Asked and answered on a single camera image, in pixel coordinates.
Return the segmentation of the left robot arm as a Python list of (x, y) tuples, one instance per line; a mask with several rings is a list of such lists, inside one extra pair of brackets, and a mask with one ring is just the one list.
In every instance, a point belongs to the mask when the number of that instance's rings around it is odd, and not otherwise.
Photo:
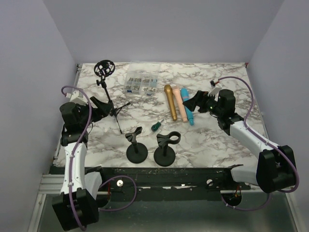
[(53, 198), (52, 207), (64, 231), (98, 222), (98, 191), (107, 185), (101, 168), (85, 170), (87, 154), (87, 128), (92, 122), (107, 117), (111, 104), (90, 97), (88, 103), (67, 102), (60, 106), (64, 121), (60, 144), (65, 151), (65, 173), (60, 195)]

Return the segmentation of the pink microphone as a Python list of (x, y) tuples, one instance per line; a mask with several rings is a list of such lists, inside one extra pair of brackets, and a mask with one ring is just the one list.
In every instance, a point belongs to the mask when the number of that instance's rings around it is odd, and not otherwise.
[(177, 86), (175, 86), (175, 87), (172, 88), (172, 93), (173, 93), (173, 95), (176, 99), (176, 102), (177, 102), (177, 105), (178, 105), (178, 108), (179, 108), (183, 122), (184, 123), (188, 122), (188, 118), (187, 118), (187, 114), (186, 114), (186, 111), (185, 111), (185, 107), (183, 105), (183, 100), (182, 100), (182, 97), (181, 97), (180, 89)]

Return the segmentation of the black tripod mic stand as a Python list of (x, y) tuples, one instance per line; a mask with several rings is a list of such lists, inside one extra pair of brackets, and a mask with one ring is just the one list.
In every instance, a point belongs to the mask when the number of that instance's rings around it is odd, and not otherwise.
[(119, 127), (119, 131), (121, 134), (123, 134), (117, 116), (124, 107), (130, 105), (130, 102), (126, 103), (121, 107), (115, 108), (114, 103), (111, 100), (110, 95), (108, 93), (107, 84), (105, 82), (106, 78), (112, 75), (114, 71), (115, 71), (115, 64), (111, 60), (101, 60), (94, 66), (94, 73), (98, 78), (100, 78), (96, 80), (96, 84), (97, 86), (101, 86), (104, 89), (106, 96), (108, 98), (108, 104), (111, 105), (112, 107), (110, 111), (110, 116), (115, 117)]

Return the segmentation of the black round-base mic stand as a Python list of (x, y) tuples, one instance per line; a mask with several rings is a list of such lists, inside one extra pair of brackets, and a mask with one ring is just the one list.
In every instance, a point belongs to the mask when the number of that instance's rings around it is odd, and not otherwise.
[(181, 140), (181, 134), (172, 131), (167, 135), (156, 135), (158, 148), (154, 152), (154, 160), (156, 164), (162, 167), (168, 167), (173, 164), (176, 159), (175, 151), (169, 145), (176, 145)]

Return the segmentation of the blue microphone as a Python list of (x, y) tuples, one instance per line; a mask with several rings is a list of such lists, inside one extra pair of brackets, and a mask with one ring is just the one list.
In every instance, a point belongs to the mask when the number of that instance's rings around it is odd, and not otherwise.
[[(182, 97), (183, 102), (189, 100), (189, 93), (188, 93), (188, 90), (186, 88), (181, 89), (181, 97)], [(187, 119), (189, 121), (189, 124), (191, 126), (193, 126), (194, 125), (193, 113), (186, 106), (184, 108), (185, 108), (185, 111), (186, 111), (186, 115), (187, 115)]]

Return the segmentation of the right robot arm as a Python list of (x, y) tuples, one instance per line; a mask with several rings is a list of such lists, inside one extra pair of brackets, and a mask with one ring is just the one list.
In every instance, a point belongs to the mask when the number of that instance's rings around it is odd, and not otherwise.
[(196, 95), (183, 102), (190, 111), (198, 107), (200, 113), (210, 113), (217, 118), (219, 127), (229, 136), (237, 139), (255, 155), (258, 162), (253, 167), (237, 166), (222, 177), (227, 189), (234, 189), (240, 182), (259, 186), (263, 192), (272, 193), (296, 186), (293, 150), (268, 141), (255, 130), (245, 125), (244, 119), (235, 112), (236, 98), (233, 91), (223, 89), (218, 98), (199, 90)]

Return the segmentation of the gold microphone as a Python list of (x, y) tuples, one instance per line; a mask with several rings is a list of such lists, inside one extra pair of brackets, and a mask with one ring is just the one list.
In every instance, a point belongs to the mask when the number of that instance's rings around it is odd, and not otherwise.
[(177, 120), (177, 113), (176, 113), (176, 108), (175, 108), (174, 99), (173, 99), (172, 87), (170, 85), (165, 85), (164, 86), (164, 92), (165, 92), (167, 100), (168, 100), (168, 105), (169, 105), (172, 120), (176, 121)]

